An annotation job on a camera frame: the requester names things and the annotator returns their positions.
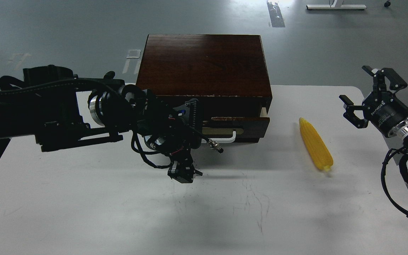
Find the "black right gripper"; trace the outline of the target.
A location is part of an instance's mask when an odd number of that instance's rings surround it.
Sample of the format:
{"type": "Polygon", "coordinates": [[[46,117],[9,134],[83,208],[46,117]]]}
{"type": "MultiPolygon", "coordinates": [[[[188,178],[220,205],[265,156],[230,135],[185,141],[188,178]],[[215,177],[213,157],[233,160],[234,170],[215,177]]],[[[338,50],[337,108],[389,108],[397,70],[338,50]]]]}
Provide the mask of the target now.
{"type": "Polygon", "coordinates": [[[363,106],[354,105],[346,95],[339,95],[345,108],[343,117],[358,129],[367,128],[370,121],[384,137],[394,137],[396,134],[392,129],[402,121],[408,121],[408,107],[390,91],[396,93],[408,84],[393,68],[363,65],[362,70],[373,78],[373,91],[363,100],[363,106]],[[390,82],[390,91],[387,91],[385,80],[390,82]],[[364,118],[356,116],[355,111],[363,111],[364,118]]]}

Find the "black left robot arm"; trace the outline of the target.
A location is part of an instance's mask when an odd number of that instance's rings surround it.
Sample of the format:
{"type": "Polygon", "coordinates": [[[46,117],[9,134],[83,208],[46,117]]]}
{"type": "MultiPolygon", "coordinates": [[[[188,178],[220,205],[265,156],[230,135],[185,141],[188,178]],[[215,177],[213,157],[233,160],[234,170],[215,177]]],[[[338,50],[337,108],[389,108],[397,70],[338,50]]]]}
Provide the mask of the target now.
{"type": "Polygon", "coordinates": [[[23,80],[0,78],[0,141],[33,135],[43,152],[52,152],[118,142],[132,132],[131,149],[144,163],[167,169],[180,183],[202,176],[191,156],[209,141],[199,100],[172,108],[151,90],[115,79],[113,71],[102,79],[55,65],[23,72],[23,80]]]}

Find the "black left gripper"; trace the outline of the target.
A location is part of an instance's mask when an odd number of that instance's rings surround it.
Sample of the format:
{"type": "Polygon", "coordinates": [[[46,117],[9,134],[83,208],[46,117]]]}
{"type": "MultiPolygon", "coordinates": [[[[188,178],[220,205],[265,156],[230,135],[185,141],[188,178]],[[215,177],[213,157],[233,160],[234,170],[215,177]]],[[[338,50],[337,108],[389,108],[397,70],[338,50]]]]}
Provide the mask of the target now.
{"type": "Polygon", "coordinates": [[[171,107],[150,90],[134,93],[133,150],[149,166],[156,164],[147,156],[162,154],[169,158],[167,175],[179,183],[193,183],[203,173],[194,167],[191,155],[201,145],[202,104],[197,98],[171,107]]]}

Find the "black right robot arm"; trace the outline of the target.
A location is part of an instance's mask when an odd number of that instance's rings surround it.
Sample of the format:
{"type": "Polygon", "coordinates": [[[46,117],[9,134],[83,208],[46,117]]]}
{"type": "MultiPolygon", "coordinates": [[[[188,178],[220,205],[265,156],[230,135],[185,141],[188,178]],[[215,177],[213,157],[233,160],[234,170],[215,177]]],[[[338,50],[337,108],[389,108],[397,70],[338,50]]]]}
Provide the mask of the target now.
{"type": "MultiPolygon", "coordinates": [[[[396,96],[407,83],[393,68],[377,69],[364,65],[362,69],[372,77],[373,90],[360,106],[346,95],[340,95],[345,108],[344,118],[358,129],[372,123],[384,137],[399,137],[408,150],[408,107],[396,96]]],[[[405,154],[399,165],[402,178],[408,184],[407,161],[408,154],[405,154]]]]}

